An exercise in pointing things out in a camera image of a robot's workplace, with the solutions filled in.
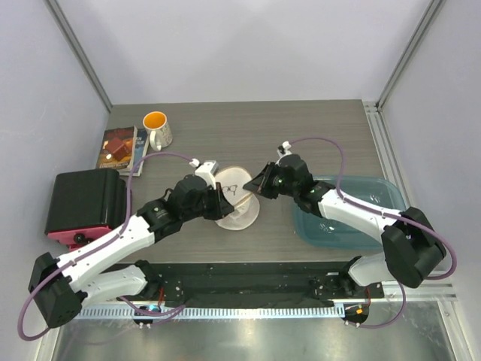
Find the white mesh laundry bag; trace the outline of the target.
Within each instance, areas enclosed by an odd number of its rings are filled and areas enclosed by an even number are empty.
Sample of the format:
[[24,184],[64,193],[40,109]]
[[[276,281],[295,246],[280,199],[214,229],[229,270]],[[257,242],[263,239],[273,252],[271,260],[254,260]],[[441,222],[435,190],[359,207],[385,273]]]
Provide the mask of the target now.
[[241,231],[250,227],[260,212],[260,203],[256,196],[244,189],[244,185],[253,177],[242,167],[230,166],[220,170],[216,181],[222,185],[222,192],[234,211],[216,224],[230,231]]

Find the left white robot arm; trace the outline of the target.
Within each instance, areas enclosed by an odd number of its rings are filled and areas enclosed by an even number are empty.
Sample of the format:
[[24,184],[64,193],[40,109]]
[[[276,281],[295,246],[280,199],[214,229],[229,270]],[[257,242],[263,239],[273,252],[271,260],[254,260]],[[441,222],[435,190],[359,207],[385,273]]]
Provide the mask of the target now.
[[190,220],[221,220],[233,211],[219,182],[209,185],[202,177],[187,175],[93,243],[58,258],[40,255],[33,265],[27,300],[36,304],[48,328],[63,326],[80,313],[88,295],[84,287],[102,271],[179,232]]

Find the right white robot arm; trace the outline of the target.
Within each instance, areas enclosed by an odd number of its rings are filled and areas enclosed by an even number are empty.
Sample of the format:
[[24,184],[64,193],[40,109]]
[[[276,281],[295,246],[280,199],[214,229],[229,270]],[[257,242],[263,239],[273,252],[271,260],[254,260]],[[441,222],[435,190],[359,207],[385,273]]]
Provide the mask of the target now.
[[383,281],[417,288],[446,257],[445,246],[422,211],[383,208],[343,193],[315,179],[297,154],[269,162],[244,189],[266,199],[289,196],[304,213],[344,223],[382,245],[382,252],[348,262],[339,279],[346,296],[358,296],[366,286]]

